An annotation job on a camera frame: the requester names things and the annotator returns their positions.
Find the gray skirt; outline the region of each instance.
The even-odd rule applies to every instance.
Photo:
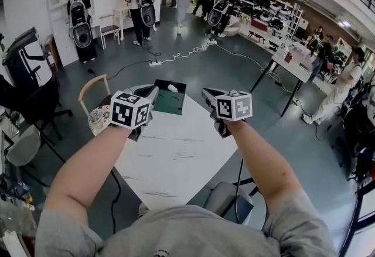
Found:
[[[190,0],[177,0],[177,23],[182,23],[185,20],[189,6]]]

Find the wooden chair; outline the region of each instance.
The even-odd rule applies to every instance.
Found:
[[[101,81],[101,80],[103,80],[104,85],[105,85],[105,89],[107,90],[107,96],[99,103],[98,106],[103,106],[103,105],[109,105],[109,104],[111,104],[111,96],[112,95],[111,95],[110,87],[108,86],[107,75],[104,74],[104,75],[100,75],[98,77],[95,77],[95,78],[91,79],[88,83],[86,83],[83,86],[83,88],[81,90],[81,93],[80,93],[80,95],[78,97],[78,102],[81,104],[81,106],[83,108],[83,111],[87,115],[87,117],[90,116],[90,113],[88,112],[86,106],[84,105],[83,95],[86,93],[86,91],[88,91],[88,89],[90,87],[92,87],[96,82]]]
[[[109,25],[109,26],[102,26],[103,20],[106,19],[106,18],[110,18],[110,17],[112,17],[113,24]],[[116,40],[116,37],[117,37],[117,42],[118,42],[118,44],[120,44],[120,27],[115,25],[114,15],[101,16],[99,18],[99,20],[100,20],[100,23],[99,23],[100,38],[101,38],[101,45],[102,45],[103,49],[107,48],[107,44],[105,43],[105,36],[109,35],[111,33],[113,33],[113,36],[114,36],[115,40]]]

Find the logo on shirt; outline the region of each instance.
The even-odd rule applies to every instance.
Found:
[[[154,257],[167,257],[169,253],[166,250],[157,250]]]

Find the gray t-shirt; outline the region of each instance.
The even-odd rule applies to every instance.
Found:
[[[46,210],[36,256],[337,256],[328,229],[305,193],[284,201],[262,231],[238,225],[197,206],[150,211],[105,242],[89,227]]]

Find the gray floor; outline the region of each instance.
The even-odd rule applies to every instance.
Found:
[[[162,53],[159,60],[171,59],[173,54],[179,52],[185,55],[195,46],[206,42],[203,33],[206,24],[192,15],[186,18],[182,36],[177,36],[175,12],[176,10],[171,8],[162,9],[161,25],[157,32],[152,32],[152,41],[146,43],[147,46],[152,46],[152,52]],[[130,63],[153,59],[153,55],[146,49],[132,45],[134,39],[131,30],[125,32],[125,39],[120,45],[108,38],[107,50],[98,48],[98,58],[95,61],[90,61],[88,64],[76,62],[58,73],[62,108],[70,108],[74,114],[72,118],[62,116],[56,120],[64,137],[57,143],[56,148],[65,159],[93,138],[87,125],[87,118],[77,102],[82,86],[93,78],[87,70],[91,68],[98,75],[106,73],[111,77]],[[249,56],[263,67],[271,58],[268,52],[241,36],[220,40],[227,50]],[[278,68],[276,73],[280,76],[284,87],[289,90],[294,88],[295,77],[282,68]],[[230,55],[217,46],[210,46],[188,58],[167,62],[162,66],[150,67],[142,63],[125,68],[109,81],[109,85],[111,91],[115,92],[133,85],[153,83],[157,78],[178,81],[186,83],[187,95],[206,108],[200,95],[203,87],[227,90],[235,88],[246,91],[251,88],[259,75],[260,68],[251,60]],[[88,109],[93,109],[103,96],[105,96],[105,89],[102,85],[90,91],[85,99]],[[315,85],[307,83],[302,85],[298,97],[305,111],[310,114],[324,98],[324,94]],[[326,221],[335,245],[339,248],[346,235],[356,201],[355,188],[346,181],[345,173],[338,165],[339,156],[330,146],[341,133],[340,127],[336,126],[329,134],[326,134],[325,126],[319,127],[318,136],[323,138],[323,141],[319,141],[315,137],[315,128],[307,126],[300,120],[302,114],[300,107],[291,105],[284,117],[280,117],[288,98],[289,94],[277,86],[272,78],[265,77],[253,92],[253,117],[250,119],[250,124],[290,162],[312,203]],[[48,134],[57,141],[50,127],[48,127]],[[209,188],[220,181],[235,182],[240,160],[241,157],[236,152],[191,203],[202,205]],[[62,165],[46,146],[41,148],[33,164],[36,166],[34,171],[36,175],[46,183],[52,182],[53,176]],[[245,169],[242,178],[247,177],[249,174]],[[39,185],[27,177],[26,179],[33,187],[37,205],[42,208],[47,190],[42,190]],[[136,219],[139,205],[139,199],[124,181],[121,182],[121,187],[122,195],[115,206],[117,230],[129,226]],[[253,187],[253,184],[244,186],[249,191]],[[108,238],[112,234],[110,207],[117,191],[115,181],[109,176],[89,210],[90,227],[103,238]],[[264,201],[261,195],[256,194],[254,202],[251,225],[260,228],[265,215]]]

